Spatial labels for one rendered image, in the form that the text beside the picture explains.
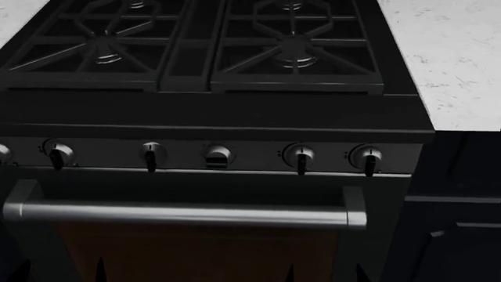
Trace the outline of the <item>black gas stove range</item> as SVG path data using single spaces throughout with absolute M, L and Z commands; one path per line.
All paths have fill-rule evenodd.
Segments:
M 434 138 L 428 112 L 378 0 L 354 0 L 384 88 L 379 95 L 319 92 L 144 92 L 111 89 L 0 90 L 0 256 L 31 261 L 30 282 L 357 282 L 361 265 L 380 282 L 422 146 Z M 76 166 L 52 168 L 42 144 L 70 145 Z M 144 143 L 167 161 L 146 169 Z M 282 158 L 291 144 L 315 152 L 298 175 Z M 207 168 L 204 151 L 223 145 L 227 168 Z M 383 154 L 372 177 L 348 155 L 370 144 Z M 5 199 L 19 180 L 43 197 L 172 204 L 341 206 L 360 187 L 364 230 L 186 223 L 10 221 Z M 10 282 L 10 274 L 4 282 Z

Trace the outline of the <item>dark kitchen cabinet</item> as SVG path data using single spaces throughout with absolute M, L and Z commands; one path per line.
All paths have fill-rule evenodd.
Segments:
M 424 147 L 380 282 L 501 282 L 501 132 Z

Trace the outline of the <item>silver oven knob without lever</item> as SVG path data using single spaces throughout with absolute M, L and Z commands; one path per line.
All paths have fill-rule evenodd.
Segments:
M 203 156 L 207 168 L 227 168 L 233 160 L 231 150 L 217 144 L 209 145 L 204 151 Z

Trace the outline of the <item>narrow black centre grate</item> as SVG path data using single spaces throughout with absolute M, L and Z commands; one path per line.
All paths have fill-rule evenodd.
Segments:
M 209 92 L 227 0 L 190 0 L 182 15 L 161 92 Z

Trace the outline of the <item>black cast iron burner grate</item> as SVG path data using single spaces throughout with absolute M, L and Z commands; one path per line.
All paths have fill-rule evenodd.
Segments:
M 384 88 L 354 0 L 228 0 L 211 73 L 213 92 L 319 92 L 379 95 Z M 315 56 L 279 67 L 274 56 Z
M 0 49 L 0 90 L 156 92 L 190 0 L 49 0 Z M 117 53 L 121 60 L 95 64 Z

